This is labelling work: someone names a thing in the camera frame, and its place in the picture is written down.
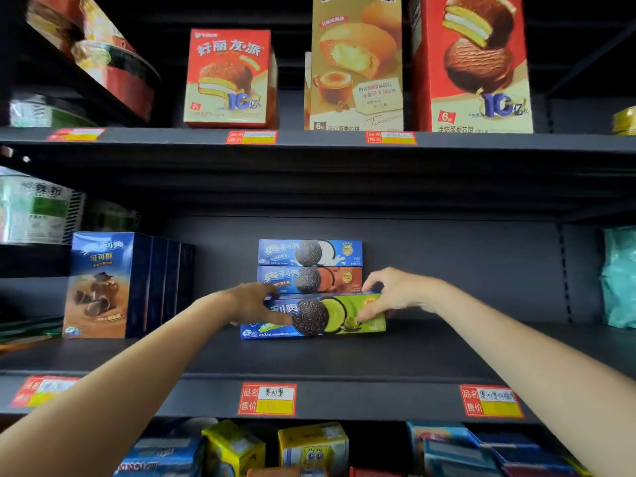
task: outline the bun image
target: bun image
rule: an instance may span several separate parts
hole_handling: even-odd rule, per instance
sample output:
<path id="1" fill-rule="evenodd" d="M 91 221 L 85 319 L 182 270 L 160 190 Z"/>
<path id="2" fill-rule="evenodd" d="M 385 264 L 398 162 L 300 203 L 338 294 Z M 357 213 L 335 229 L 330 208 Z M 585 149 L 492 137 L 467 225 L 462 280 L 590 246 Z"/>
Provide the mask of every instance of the bun image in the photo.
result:
<path id="1" fill-rule="evenodd" d="M 329 323 L 327 307 L 317 299 L 306 299 L 298 303 L 298 315 L 291 315 L 292 325 L 298 333 L 316 337 L 324 332 Z"/>
<path id="2" fill-rule="evenodd" d="M 444 54 L 449 79 L 462 90 L 492 93 L 510 85 L 513 55 L 508 48 L 482 50 L 470 40 L 459 39 Z"/>
<path id="3" fill-rule="evenodd" d="M 304 240 L 295 256 L 301 266 L 316 266 L 322 258 L 322 247 L 318 241 Z"/>
<path id="4" fill-rule="evenodd" d="M 204 95 L 250 93 L 251 88 L 252 72 L 242 62 L 218 60 L 204 66 L 199 73 L 198 90 Z"/>
<path id="5" fill-rule="evenodd" d="M 362 10 L 360 21 L 386 31 L 395 40 L 397 48 L 402 48 L 402 9 L 400 4 L 374 1 Z"/>
<path id="6" fill-rule="evenodd" d="M 481 48 L 502 48 L 514 29 L 516 7 L 508 0 L 449 0 L 442 26 Z"/>
<path id="7" fill-rule="evenodd" d="M 316 268 L 301 268 L 300 276 L 296 277 L 296 288 L 303 294 L 318 291 L 321 283 L 321 276 Z"/>
<path id="8" fill-rule="evenodd" d="M 329 65 L 368 79 L 382 73 L 395 58 L 397 49 L 388 32 L 368 23 L 342 23 L 320 38 L 320 50 Z"/>

